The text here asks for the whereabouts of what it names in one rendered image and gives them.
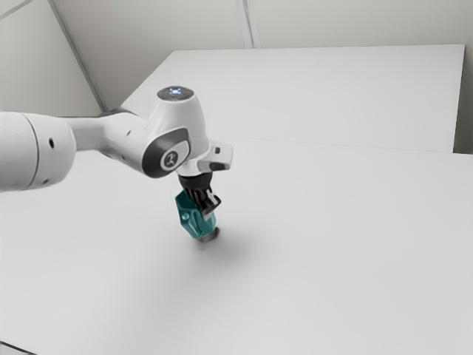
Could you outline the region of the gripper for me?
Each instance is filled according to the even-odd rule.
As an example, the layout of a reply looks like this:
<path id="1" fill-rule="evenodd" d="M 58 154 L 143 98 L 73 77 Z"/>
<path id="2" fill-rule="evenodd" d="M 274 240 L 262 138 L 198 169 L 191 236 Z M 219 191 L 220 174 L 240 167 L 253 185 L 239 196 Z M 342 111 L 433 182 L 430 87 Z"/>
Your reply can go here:
<path id="1" fill-rule="evenodd" d="M 202 210 L 204 220 L 208 220 L 214 210 L 221 204 L 221 199 L 215 195 L 211 188 L 212 172 L 186 177 L 179 175 L 179 182 L 190 200 Z"/>

